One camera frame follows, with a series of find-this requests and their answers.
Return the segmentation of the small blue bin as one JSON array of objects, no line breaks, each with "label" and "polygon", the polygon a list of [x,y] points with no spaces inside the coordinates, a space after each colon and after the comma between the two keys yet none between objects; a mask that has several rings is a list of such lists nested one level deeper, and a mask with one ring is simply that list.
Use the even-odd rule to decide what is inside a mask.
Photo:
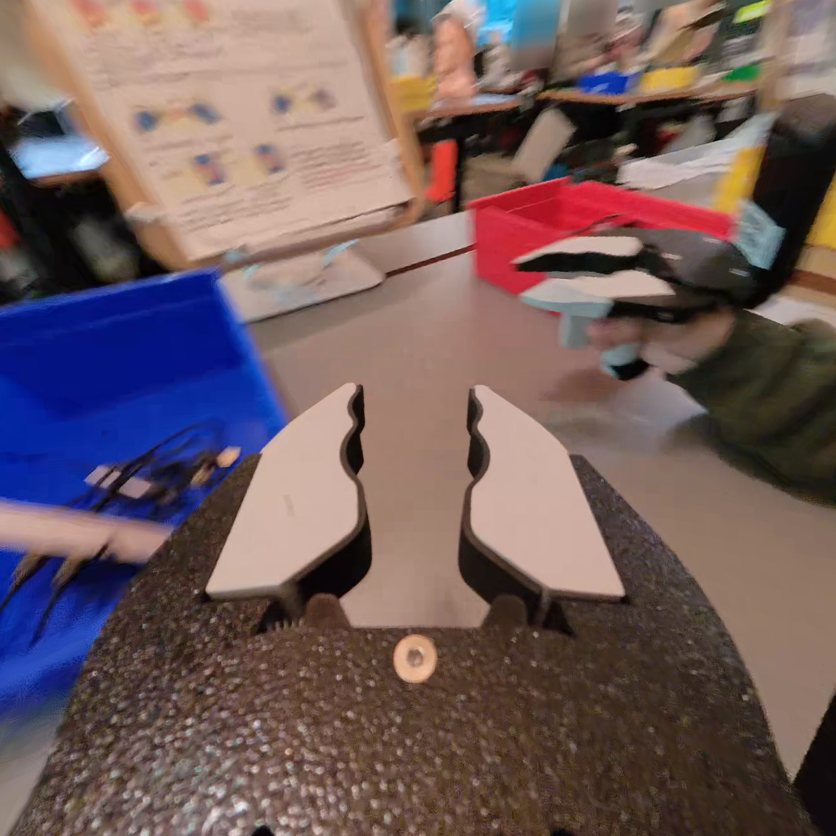
[{"label": "small blue bin", "polygon": [[577,88],[586,94],[623,95],[628,94],[641,78],[642,71],[621,72],[617,70],[599,71],[581,76]]}]

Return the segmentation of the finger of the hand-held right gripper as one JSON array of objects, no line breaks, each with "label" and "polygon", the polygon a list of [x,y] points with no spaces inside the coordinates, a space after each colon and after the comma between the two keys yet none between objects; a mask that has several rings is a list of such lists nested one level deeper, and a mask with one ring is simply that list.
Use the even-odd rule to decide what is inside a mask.
[{"label": "finger of the hand-held right gripper", "polygon": [[520,295],[522,303],[557,314],[607,314],[617,302],[657,304],[674,298],[666,281],[640,270],[548,277]]},{"label": "finger of the hand-held right gripper", "polygon": [[654,249],[635,236],[572,236],[511,262],[520,273],[612,275],[646,266]]}]

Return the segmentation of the blue plastic bin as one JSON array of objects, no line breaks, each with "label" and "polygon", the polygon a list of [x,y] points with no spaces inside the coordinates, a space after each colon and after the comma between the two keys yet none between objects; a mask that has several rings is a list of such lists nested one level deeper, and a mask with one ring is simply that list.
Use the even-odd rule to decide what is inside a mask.
[{"label": "blue plastic bin", "polygon": [[[210,452],[260,452],[287,424],[216,272],[200,270],[2,308],[2,499],[178,527],[226,474],[172,502],[105,500],[101,471],[135,480]],[[48,559],[2,604],[2,722],[60,713],[141,565],[99,559],[54,598]]]}]

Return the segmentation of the white oblong device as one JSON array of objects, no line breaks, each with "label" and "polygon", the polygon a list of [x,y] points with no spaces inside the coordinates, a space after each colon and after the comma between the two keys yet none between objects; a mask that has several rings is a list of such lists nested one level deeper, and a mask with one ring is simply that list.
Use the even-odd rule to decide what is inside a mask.
[{"label": "white oblong device", "polygon": [[118,563],[147,563],[172,536],[171,525],[111,517],[67,507],[3,499],[1,544],[22,553]]}]

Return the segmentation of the person's right hand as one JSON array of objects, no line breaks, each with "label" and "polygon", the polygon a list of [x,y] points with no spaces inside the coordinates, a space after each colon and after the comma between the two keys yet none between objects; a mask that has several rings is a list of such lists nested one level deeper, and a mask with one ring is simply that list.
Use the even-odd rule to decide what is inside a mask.
[{"label": "person's right hand", "polygon": [[587,327],[590,344],[613,350],[623,344],[637,346],[639,358],[665,374],[680,374],[722,347],[736,322],[730,309],[699,313],[679,324],[643,318],[594,320]]}]

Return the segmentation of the person's right forearm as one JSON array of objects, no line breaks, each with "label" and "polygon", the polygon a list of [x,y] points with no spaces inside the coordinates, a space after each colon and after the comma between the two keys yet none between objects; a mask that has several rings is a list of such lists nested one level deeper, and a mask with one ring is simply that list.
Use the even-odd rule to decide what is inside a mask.
[{"label": "person's right forearm", "polygon": [[666,377],[705,410],[733,459],[783,490],[834,505],[831,324],[740,311],[722,344]]}]

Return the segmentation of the large yellow bin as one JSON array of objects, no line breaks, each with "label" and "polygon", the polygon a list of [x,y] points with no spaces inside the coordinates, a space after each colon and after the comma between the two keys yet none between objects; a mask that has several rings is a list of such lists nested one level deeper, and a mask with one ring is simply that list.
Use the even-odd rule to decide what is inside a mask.
[{"label": "large yellow bin", "polygon": [[[742,203],[752,196],[766,144],[751,145],[735,154],[731,166],[723,173],[712,192],[711,208],[736,216]],[[835,249],[835,180],[819,207],[807,246]]]}]

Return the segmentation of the white plastic bag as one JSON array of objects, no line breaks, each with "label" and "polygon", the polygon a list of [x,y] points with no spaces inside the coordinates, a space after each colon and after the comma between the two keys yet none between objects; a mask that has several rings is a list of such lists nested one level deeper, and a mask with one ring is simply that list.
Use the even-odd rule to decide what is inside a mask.
[{"label": "white plastic bag", "polygon": [[720,141],[624,163],[616,177],[618,186],[634,191],[659,191],[701,176],[731,170],[739,152],[758,149],[763,131],[734,132]]}]

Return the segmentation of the small yellow bin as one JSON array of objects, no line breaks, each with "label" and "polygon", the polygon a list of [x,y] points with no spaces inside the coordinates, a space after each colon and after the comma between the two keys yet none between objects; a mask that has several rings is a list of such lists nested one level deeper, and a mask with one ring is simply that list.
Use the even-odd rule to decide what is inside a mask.
[{"label": "small yellow bin", "polygon": [[431,109],[435,101],[437,77],[400,75],[391,78],[398,109],[404,117],[415,117]]},{"label": "small yellow bin", "polygon": [[659,95],[691,88],[701,76],[698,65],[654,68],[646,71],[639,84],[639,94]]}]

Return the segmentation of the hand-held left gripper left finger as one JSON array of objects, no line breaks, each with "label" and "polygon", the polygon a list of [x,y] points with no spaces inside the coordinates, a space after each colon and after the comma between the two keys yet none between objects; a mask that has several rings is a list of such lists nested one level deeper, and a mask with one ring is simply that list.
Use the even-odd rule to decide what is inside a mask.
[{"label": "hand-held left gripper left finger", "polygon": [[347,383],[266,444],[206,584],[210,600],[303,608],[364,579],[372,546],[363,429],[363,386]]}]

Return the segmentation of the red plastic bin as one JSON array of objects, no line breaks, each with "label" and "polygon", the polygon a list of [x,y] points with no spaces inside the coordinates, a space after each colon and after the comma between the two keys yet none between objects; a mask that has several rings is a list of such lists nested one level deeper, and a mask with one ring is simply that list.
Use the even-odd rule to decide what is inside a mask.
[{"label": "red plastic bin", "polygon": [[513,261],[534,249],[602,222],[647,229],[681,229],[722,240],[734,237],[732,216],[666,198],[569,177],[528,185],[470,203],[475,273],[518,295],[544,279],[519,273]]}]

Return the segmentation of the orange traffic cone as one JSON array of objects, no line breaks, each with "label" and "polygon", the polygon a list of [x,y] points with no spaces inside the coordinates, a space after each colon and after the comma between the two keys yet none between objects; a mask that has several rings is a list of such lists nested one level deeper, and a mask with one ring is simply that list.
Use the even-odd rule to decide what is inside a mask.
[{"label": "orange traffic cone", "polygon": [[430,152],[430,174],[425,188],[425,198],[436,205],[455,197],[457,144],[454,140],[434,143]]}]

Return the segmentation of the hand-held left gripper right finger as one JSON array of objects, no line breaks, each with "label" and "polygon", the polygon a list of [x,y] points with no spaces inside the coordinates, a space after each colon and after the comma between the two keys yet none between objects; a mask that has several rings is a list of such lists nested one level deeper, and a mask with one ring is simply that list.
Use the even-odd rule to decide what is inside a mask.
[{"label": "hand-held left gripper right finger", "polygon": [[628,592],[570,454],[485,384],[468,394],[458,547],[487,621],[564,621],[566,601],[625,604]]}]

